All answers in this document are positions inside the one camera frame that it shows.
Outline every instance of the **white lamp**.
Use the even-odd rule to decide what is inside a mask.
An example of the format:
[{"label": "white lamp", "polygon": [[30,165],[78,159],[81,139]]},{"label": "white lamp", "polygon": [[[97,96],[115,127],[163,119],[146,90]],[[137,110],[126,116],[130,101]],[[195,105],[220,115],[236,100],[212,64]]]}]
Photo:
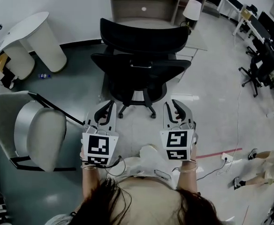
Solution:
[{"label": "white lamp", "polygon": [[199,15],[201,13],[202,4],[196,0],[189,0],[187,6],[183,12],[184,17],[186,17],[186,21],[193,20],[197,21],[199,19]]}]

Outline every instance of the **gray chair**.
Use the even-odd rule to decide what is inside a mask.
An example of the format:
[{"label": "gray chair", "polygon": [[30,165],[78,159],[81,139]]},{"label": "gray chair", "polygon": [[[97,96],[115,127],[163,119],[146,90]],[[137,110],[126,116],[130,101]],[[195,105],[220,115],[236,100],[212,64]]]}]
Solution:
[{"label": "gray chair", "polygon": [[[74,167],[55,168],[66,134],[66,117],[84,125],[39,94],[0,94],[0,145],[17,169],[74,171]],[[18,164],[27,160],[38,167]]]}]

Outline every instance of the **gray floor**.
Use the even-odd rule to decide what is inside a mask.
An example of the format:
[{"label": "gray floor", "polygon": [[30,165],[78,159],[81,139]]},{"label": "gray floor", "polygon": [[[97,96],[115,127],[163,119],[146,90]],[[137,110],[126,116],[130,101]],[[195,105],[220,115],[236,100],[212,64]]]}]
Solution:
[{"label": "gray floor", "polygon": [[[234,40],[234,28],[223,17],[201,15],[197,29],[208,51],[197,53],[179,83],[174,79],[167,84],[167,96],[153,105],[157,119],[151,119],[150,112],[141,106],[131,106],[125,111],[124,119],[116,122],[120,138],[114,154],[134,156],[149,143],[155,144],[164,154],[159,136],[159,131],[163,129],[163,103],[171,95],[185,96],[184,103],[192,109],[198,125],[199,155],[234,149],[237,141],[238,147],[242,148],[236,153],[234,164],[227,173],[220,176],[214,173],[198,182],[200,192],[214,203],[221,219],[235,216],[237,225],[242,224],[249,208],[244,225],[252,225],[260,224],[265,219],[274,202],[274,184],[243,187],[236,191],[229,184],[235,176],[248,179],[261,170],[262,161],[249,162],[245,159],[253,148],[260,151],[274,149],[274,118],[266,117],[268,112],[274,110],[274,92],[263,87],[259,89],[259,96],[253,98],[250,84],[241,88],[240,82],[245,80],[245,76],[238,72],[238,67],[249,67],[251,58],[245,54],[245,48],[250,41],[243,41],[238,36]],[[99,101],[104,76],[91,62],[90,55],[103,48],[103,45],[98,45],[65,50],[67,67],[48,80],[38,79],[38,74],[48,73],[48,70],[37,60],[34,73],[21,86],[17,86],[17,90],[38,92],[83,120],[88,109]],[[68,123],[67,129],[60,165],[76,165],[78,168],[81,129],[71,123]],[[199,159],[198,177],[220,167],[222,163],[220,156]],[[81,202],[81,171],[18,171],[0,148],[0,189],[7,200],[14,225],[41,225],[54,215],[70,213]]]}]

